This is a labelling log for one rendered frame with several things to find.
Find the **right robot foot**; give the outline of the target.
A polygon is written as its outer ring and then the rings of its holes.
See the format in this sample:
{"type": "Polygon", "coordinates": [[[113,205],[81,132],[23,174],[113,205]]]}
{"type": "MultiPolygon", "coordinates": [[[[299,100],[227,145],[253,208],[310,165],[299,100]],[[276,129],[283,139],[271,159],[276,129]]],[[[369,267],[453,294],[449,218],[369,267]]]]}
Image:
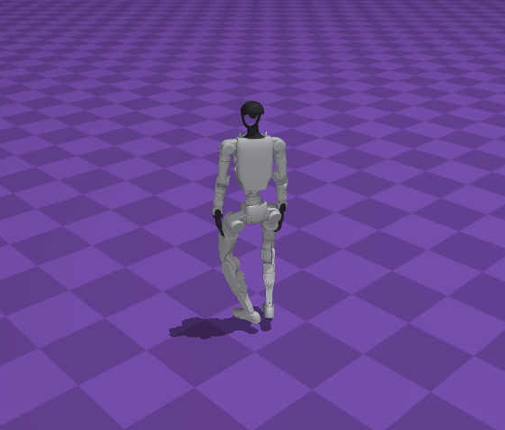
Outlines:
{"type": "Polygon", "coordinates": [[[266,307],[266,302],[262,304],[262,311],[264,312],[264,316],[266,318],[273,318],[274,317],[274,305],[272,304],[272,307],[270,306],[270,303],[268,303],[268,306],[266,307]]]}

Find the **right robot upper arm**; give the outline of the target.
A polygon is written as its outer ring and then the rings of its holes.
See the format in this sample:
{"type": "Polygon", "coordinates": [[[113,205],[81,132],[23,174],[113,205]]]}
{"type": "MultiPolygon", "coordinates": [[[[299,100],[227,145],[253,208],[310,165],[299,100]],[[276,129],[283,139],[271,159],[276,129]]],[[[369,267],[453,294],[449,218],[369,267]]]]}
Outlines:
{"type": "Polygon", "coordinates": [[[275,182],[284,181],[287,178],[286,144],[278,137],[271,137],[274,144],[274,162],[277,170],[273,171],[272,179],[275,182]]]}

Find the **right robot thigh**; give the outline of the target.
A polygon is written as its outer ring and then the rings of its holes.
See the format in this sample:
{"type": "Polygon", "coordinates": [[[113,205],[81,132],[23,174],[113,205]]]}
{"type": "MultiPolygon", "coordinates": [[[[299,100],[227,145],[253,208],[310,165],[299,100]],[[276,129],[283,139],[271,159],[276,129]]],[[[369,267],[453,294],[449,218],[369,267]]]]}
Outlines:
{"type": "Polygon", "coordinates": [[[281,214],[278,207],[272,202],[268,202],[268,219],[261,222],[262,227],[262,249],[261,259],[263,262],[271,263],[271,248],[274,248],[275,235],[273,232],[278,228],[278,222],[281,219],[281,214]]]}

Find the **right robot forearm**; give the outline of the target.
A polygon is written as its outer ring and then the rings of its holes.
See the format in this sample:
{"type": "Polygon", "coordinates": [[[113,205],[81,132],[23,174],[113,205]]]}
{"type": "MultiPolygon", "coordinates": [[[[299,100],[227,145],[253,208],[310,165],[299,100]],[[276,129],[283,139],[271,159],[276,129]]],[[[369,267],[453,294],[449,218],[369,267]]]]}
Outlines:
{"type": "Polygon", "coordinates": [[[284,181],[276,182],[276,206],[280,208],[280,205],[284,203],[287,207],[287,178],[284,181]]]}

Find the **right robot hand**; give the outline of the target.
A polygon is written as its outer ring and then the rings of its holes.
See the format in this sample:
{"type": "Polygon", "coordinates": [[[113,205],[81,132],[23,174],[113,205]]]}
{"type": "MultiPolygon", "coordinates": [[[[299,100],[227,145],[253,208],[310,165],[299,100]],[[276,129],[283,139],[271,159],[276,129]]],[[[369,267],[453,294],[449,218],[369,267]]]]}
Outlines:
{"type": "Polygon", "coordinates": [[[284,219],[284,211],[286,211],[286,205],[284,203],[282,203],[280,205],[279,211],[280,211],[280,214],[281,214],[281,219],[278,222],[278,228],[276,230],[274,230],[273,232],[278,232],[281,229],[282,222],[283,222],[283,219],[284,219]]]}

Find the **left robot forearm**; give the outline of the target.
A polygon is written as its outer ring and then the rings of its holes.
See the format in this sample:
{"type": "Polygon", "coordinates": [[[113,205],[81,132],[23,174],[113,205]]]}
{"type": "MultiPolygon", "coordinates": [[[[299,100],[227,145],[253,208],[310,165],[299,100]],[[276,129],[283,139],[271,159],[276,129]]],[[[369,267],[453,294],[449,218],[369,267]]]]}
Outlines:
{"type": "Polygon", "coordinates": [[[227,189],[223,185],[218,185],[218,176],[216,177],[216,182],[215,182],[215,188],[214,188],[214,198],[213,198],[213,207],[212,207],[212,213],[215,216],[215,210],[220,210],[221,215],[223,213],[222,207],[224,205],[224,200],[225,200],[225,193],[227,189]]]}

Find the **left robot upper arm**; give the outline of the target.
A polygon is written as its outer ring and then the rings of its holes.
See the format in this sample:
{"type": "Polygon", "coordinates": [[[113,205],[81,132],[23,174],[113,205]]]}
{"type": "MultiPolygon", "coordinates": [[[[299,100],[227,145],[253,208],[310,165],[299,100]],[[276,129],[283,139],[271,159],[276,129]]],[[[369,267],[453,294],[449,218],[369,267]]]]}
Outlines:
{"type": "Polygon", "coordinates": [[[228,170],[230,167],[231,157],[236,150],[237,139],[224,140],[219,145],[219,156],[218,156],[218,185],[229,185],[230,175],[228,170]]]}

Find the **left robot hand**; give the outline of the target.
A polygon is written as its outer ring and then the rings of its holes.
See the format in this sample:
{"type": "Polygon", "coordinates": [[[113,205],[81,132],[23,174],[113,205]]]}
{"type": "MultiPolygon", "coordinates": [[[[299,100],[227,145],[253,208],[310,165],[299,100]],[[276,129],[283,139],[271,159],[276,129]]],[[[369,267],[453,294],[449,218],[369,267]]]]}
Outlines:
{"type": "Polygon", "coordinates": [[[223,217],[223,215],[221,215],[221,211],[220,210],[215,210],[215,216],[213,215],[213,218],[215,219],[216,221],[216,225],[220,231],[220,234],[221,236],[225,237],[224,236],[224,233],[223,233],[223,230],[222,230],[222,222],[221,222],[221,218],[223,217]]]}

